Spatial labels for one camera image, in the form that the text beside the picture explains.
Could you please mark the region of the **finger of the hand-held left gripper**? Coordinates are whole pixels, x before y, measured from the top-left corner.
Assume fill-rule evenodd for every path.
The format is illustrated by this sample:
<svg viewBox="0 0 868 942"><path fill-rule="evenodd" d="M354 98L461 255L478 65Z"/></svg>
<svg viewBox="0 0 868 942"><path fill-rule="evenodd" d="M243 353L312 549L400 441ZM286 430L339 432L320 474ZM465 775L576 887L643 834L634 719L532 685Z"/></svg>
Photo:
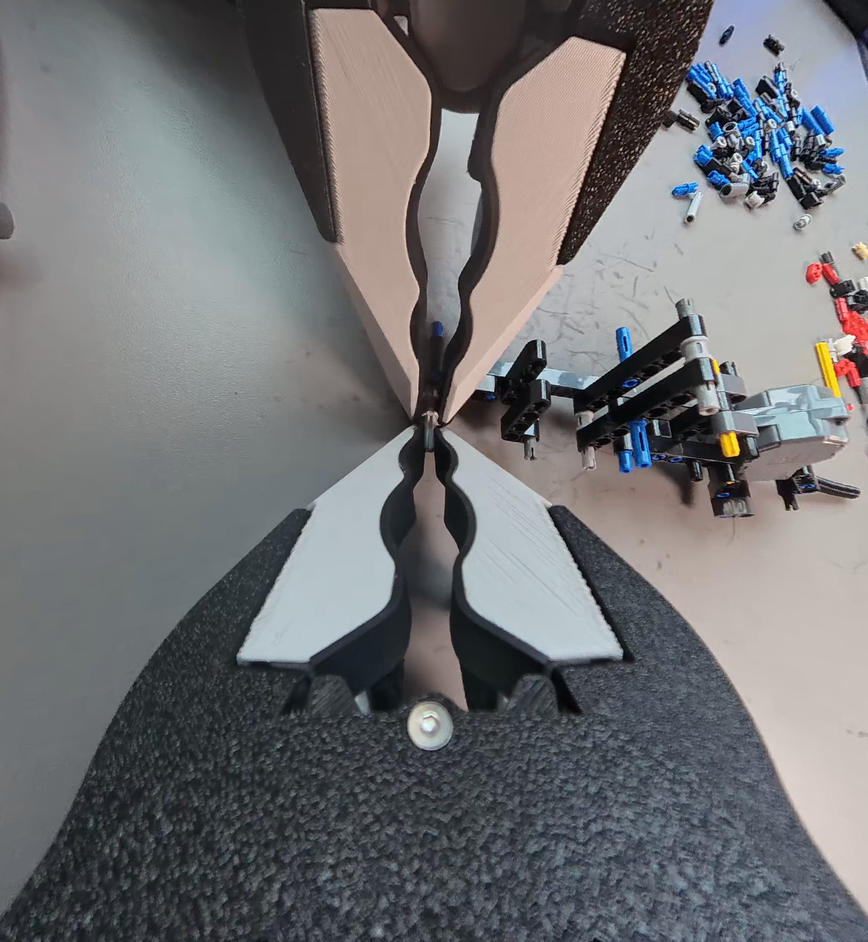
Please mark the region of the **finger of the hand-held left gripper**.
<svg viewBox="0 0 868 942"><path fill-rule="evenodd" d="M322 7L309 16L335 253L383 373L412 417L421 275L408 251L408 210L430 153L431 88L405 34L373 10Z"/></svg>
<svg viewBox="0 0 868 942"><path fill-rule="evenodd" d="M558 279L627 53L571 37L518 77L487 127L483 213L441 420L453 420Z"/></svg>

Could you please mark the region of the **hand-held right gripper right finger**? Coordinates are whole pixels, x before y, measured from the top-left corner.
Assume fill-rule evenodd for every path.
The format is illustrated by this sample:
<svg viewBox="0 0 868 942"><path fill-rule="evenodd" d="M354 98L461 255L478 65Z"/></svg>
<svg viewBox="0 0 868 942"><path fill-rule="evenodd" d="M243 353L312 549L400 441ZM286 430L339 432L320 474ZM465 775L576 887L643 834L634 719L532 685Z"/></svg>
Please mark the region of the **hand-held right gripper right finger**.
<svg viewBox="0 0 868 942"><path fill-rule="evenodd" d="M449 430L435 433L434 455L458 548L450 626L462 671L511 692L525 675L622 661L551 504Z"/></svg>

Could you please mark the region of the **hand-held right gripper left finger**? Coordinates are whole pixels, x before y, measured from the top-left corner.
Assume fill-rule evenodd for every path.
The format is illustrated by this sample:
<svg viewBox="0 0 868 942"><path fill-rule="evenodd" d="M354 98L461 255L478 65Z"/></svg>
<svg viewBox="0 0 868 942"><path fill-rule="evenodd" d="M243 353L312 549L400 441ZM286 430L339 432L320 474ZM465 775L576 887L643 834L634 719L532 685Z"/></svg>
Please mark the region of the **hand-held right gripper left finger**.
<svg viewBox="0 0 868 942"><path fill-rule="evenodd" d="M411 625L400 548L416 522L423 438L403 430L310 504L239 664L342 677L353 692L398 668Z"/></svg>

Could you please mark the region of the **small black toy pin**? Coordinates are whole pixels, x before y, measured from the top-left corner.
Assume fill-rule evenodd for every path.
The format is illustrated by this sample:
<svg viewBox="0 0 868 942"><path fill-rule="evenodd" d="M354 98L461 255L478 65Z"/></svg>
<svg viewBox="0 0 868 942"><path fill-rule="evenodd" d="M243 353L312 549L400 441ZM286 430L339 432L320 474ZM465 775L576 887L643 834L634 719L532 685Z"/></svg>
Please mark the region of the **small black toy pin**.
<svg viewBox="0 0 868 942"><path fill-rule="evenodd" d="M424 448L427 453L434 451L435 430L440 425L439 410L445 343L443 324L440 321L433 321L430 324L426 374L419 401L424 431Z"/></svg>

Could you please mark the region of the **pile of blue black pins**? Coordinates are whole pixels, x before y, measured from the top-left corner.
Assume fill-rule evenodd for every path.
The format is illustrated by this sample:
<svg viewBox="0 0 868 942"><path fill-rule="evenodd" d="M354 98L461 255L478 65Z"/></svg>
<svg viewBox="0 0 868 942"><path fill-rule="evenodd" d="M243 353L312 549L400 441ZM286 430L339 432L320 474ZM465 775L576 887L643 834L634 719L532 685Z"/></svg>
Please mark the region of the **pile of blue black pins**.
<svg viewBox="0 0 868 942"><path fill-rule="evenodd" d="M686 89L699 105L707 140L693 162L723 199L748 209L767 206L781 187L811 210L845 185L833 143L835 126L818 105L805 107L788 68L777 63L750 88L712 61L691 65Z"/></svg>

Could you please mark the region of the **black toy brick assembly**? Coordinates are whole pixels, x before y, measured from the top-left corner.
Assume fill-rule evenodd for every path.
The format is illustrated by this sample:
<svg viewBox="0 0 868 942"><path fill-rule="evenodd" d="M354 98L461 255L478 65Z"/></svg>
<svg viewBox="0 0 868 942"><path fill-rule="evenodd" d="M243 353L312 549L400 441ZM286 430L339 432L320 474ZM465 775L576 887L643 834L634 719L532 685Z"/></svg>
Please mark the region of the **black toy brick assembly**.
<svg viewBox="0 0 868 942"><path fill-rule="evenodd" d="M854 500L861 490L823 477L820 465L848 443L848 409L823 384L793 384L748 394L734 362L718 362L691 301L676 303L677 321L635 350L616 331L618 364L599 378L548 366L546 345L526 344L513 362L498 361L474 398L506 407L504 440L534 459L540 418L554 398L568 399L586 469L611 449L619 471L680 465L707 479L713 515L752 516L749 486L772 482L791 512L807 494Z"/></svg>

